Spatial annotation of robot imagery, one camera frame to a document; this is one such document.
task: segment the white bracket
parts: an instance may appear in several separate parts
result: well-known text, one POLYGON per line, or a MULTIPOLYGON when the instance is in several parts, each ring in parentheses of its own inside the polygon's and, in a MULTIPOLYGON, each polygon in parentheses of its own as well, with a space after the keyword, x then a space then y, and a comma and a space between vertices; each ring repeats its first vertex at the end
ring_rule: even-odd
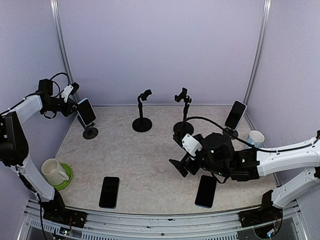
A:
POLYGON ((196 151, 202 150, 200 142, 198 142, 190 134, 185 135, 182 139, 182 147, 187 153, 189 153, 194 158, 196 157, 196 151))
POLYGON ((65 103, 68 101, 69 95, 70 95, 70 93, 72 92, 73 89, 74 89, 74 87, 71 86, 71 85, 68 85, 63 89, 63 91, 61 93, 61 97, 63 98, 63 101, 65 103))

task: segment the phone screen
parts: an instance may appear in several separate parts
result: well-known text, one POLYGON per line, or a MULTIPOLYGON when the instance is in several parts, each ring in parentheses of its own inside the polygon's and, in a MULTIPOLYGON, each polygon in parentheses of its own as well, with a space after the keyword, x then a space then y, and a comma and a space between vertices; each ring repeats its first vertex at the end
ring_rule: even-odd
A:
POLYGON ((211 208, 214 203, 216 186, 217 181, 212 176, 202 175, 195 198, 195 205, 211 208))
POLYGON ((236 130, 247 106, 239 101, 235 101, 224 125, 231 130, 236 130))
POLYGON ((77 111, 86 126, 90 125, 97 119, 94 109, 88 99, 84 99, 78 103, 77 111))
POLYGON ((119 189, 119 178, 106 176, 103 179, 100 195, 99 207, 105 209, 115 209, 119 189))

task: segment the phone mount clamp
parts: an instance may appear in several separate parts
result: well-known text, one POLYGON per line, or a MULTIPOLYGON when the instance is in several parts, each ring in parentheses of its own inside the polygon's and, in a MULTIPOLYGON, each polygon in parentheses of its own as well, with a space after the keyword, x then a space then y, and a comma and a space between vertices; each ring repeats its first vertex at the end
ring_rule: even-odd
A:
POLYGON ((226 127, 223 131, 222 134, 224 136, 229 136, 231 139, 235 139, 239 136, 239 133, 237 130, 231 130, 230 128, 226 127))
POLYGON ((99 131, 97 128, 93 127, 94 125, 96 125, 94 122, 86 126, 82 121, 82 119, 80 118, 80 116, 78 116, 77 118, 81 126, 84 128, 84 131, 82 133, 82 136, 84 139, 91 140, 91 139, 94 139, 96 136, 98 136, 99 131))
MULTIPOLYGON (((184 101, 184 108, 183 108, 183 121, 187 118, 188 110, 190 107, 190 103, 192 99, 190 96, 187 95, 188 90, 186 88, 182 88, 182 92, 179 95, 174 96, 174 100, 179 103, 182 99, 184 101)), ((177 122, 173 126, 173 131, 176 134, 178 131, 184 132, 186 134, 192 135, 194 133, 194 127, 189 122, 177 122)))
POLYGON ((137 98, 140 117, 133 121, 132 128, 138 133, 145 133, 152 128, 151 120, 149 118, 144 117, 144 113, 142 110, 143 105, 142 105, 142 102, 140 101, 140 100, 146 101, 147 97, 151 94, 152 94, 151 90, 148 89, 144 91, 144 93, 141 93, 137 98))

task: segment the mug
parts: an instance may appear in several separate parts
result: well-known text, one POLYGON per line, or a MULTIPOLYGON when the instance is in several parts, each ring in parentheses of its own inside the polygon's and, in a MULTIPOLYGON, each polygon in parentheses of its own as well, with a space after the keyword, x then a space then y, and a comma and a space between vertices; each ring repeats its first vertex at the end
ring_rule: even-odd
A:
POLYGON ((41 171, 47 181, 54 186, 62 184, 64 181, 69 181, 66 170, 54 158, 48 159, 42 164, 41 171))
POLYGON ((248 139, 246 140, 249 144, 254 145, 256 148, 261 148, 262 143, 265 141, 265 136, 256 130, 252 130, 249 133, 248 139))

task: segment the green saucer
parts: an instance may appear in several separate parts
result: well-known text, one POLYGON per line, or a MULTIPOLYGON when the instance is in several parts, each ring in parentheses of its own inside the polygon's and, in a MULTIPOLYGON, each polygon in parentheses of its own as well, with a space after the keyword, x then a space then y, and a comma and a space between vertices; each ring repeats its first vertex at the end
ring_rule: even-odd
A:
POLYGON ((65 170, 66 174, 68 175, 69 181, 63 181, 63 183, 61 183, 59 185, 52 185, 52 187, 54 187, 58 191, 61 190, 61 189, 64 189, 66 186, 68 186, 69 183, 71 182, 72 176, 73 176, 72 168, 68 164, 61 163, 61 166, 63 167, 63 169, 65 170))

